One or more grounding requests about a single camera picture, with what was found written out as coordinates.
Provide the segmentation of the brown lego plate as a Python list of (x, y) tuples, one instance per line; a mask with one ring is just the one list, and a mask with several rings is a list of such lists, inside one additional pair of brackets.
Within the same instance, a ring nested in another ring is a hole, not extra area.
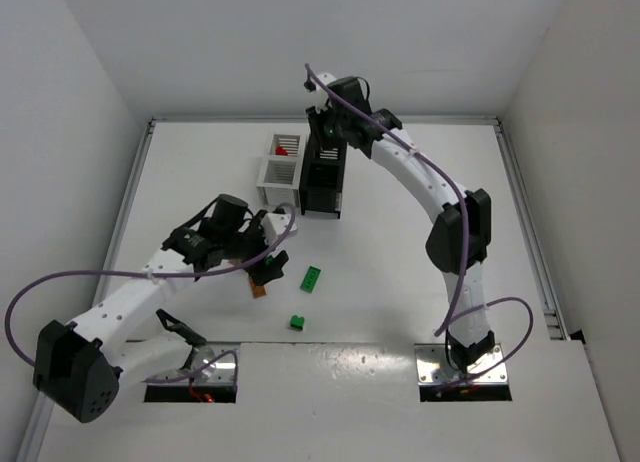
[(252, 278), (249, 278), (249, 285), (254, 299), (262, 298), (267, 295), (265, 287), (257, 285)]

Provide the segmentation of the green lego plate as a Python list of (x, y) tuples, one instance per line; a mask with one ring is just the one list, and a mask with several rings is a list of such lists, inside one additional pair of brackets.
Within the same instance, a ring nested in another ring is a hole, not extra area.
[(321, 270), (319, 268), (309, 266), (301, 282), (300, 289), (306, 293), (312, 293), (318, 282), (320, 274)]

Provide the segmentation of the small green lego brick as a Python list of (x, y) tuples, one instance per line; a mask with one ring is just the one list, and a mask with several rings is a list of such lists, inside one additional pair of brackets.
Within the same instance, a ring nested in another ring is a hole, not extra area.
[(293, 315), (290, 318), (289, 327), (296, 331), (302, 331), (305, 327), (305, 318), (303, 316)]

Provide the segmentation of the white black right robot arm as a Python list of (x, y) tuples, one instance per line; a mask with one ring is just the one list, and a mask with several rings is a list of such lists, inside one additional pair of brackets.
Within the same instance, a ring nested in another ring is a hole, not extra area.
[(448, 360), (465, 373), (495, 346), (484, 312), (483, 262), (491, 242), (491, 198), (470, 191), (427, 160), (386, 109), (373, 111), (357, 77), (308, 74), (313, 95), (307, 109), (312, 138), (322, 148), (348, 145), (386, 169), (418, 201), (432, 223), (425, 243), (442, 273), (449, 307), (437, 333), (445, 337)]

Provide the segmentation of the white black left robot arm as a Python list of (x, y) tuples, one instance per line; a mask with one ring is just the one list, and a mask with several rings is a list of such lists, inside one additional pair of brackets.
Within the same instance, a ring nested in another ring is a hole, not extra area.
[(205, 338), (168, 313), (177, 295), (205, 277), (245, 271), (256, 285), (283, 275), (280, 244), (296, 231), (295, 207), (252, 212), (221, 194), (173, 229), (143, 270), (96, 306), (39, 333), (35, 388), (80, 423), (100, 417), (125, 385), (184, 368)]

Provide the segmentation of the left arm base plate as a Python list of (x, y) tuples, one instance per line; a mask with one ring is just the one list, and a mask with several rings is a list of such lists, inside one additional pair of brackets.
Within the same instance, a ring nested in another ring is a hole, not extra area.
[(161, 372), (146, 379), (150, 385), (178, 385), (194, 382), (201, 386), (235, 388), (240, 344), (210, 343), (194, 348), (179, 369)]

